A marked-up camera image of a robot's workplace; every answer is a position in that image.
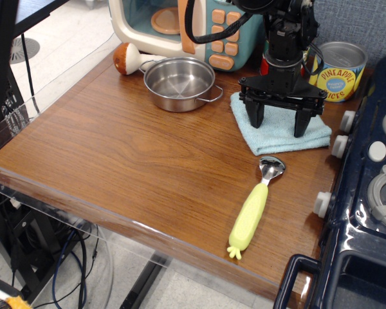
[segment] toy microwave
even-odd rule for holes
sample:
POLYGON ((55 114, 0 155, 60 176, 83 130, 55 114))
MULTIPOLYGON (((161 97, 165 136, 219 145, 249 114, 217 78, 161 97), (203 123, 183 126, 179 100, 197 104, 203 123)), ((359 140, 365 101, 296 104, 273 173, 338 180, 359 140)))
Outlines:
MULTIPOLYGON (((254 15, 233 36, 208 44, 194 44, 185 33, 187 0, 109 0, 115 34, 145 53, 165 57, 193 57, 223 71, 240 69, 263 42, 262 16, 254 15)), ((225 0, 196 0, 193 33, 220 32, 244 14, 225 0)))

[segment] stove handle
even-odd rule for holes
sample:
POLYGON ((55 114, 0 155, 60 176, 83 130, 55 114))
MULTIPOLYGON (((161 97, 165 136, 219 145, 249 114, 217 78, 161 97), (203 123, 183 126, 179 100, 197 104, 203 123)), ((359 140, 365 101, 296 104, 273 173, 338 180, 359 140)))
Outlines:
POLYGON ((286 309, 291 291, 293 290, 293 285, 295 284, 297 274, 300 271, 309 272, 313 274, 313 280, 310 285, 308 298, 306 299, 306 304, 310 303, 311 296, 313 293, 312 287, 315 284, 316 278, 320 272, 320 261, 312 259, 308 256, 303 256, 302 254, 295 254, 289 260, 289 263, 286 267, 282 282, 279 287, 279 292, 277 293, 275 304, 273 309, 286 309))

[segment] can label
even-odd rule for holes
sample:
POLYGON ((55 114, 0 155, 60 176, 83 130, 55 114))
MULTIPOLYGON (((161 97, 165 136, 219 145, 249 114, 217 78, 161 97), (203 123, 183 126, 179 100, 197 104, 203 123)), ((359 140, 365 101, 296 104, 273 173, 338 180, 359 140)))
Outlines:
MULTIPOLYGON (((313 71, 318 67, 317 57, 313 71)), ((324 64, 321 72, 310 76, 309 83, 327 92, 327 101, 343 102, 349 99, 359 86, 365 66, 342 69, 324 64)))

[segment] metal spoon head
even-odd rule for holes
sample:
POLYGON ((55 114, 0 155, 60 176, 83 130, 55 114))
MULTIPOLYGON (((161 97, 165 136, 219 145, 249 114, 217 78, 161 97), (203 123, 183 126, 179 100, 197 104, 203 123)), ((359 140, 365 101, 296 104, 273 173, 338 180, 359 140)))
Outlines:
POLYGON ((259 160, 259 167, 262 171, 262 183, 268 185, 270 180, 283 174, 286 166, 274 156, 264 156, 259 160))

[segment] pineapple juice can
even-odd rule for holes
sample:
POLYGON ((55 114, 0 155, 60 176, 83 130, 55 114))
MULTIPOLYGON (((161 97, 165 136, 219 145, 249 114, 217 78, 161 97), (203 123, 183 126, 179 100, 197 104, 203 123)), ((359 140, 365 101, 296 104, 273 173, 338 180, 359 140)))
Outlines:
MULTIPOLYGON (((309 83, 327 92, 327 101, 343 102, 352 97, 359 86, 367 62, 367 53, 349 42, 328 42, 320 46, 324 66, 310 76, 309 83)), ((318 67, 315 57, 312 71, 318 67)))

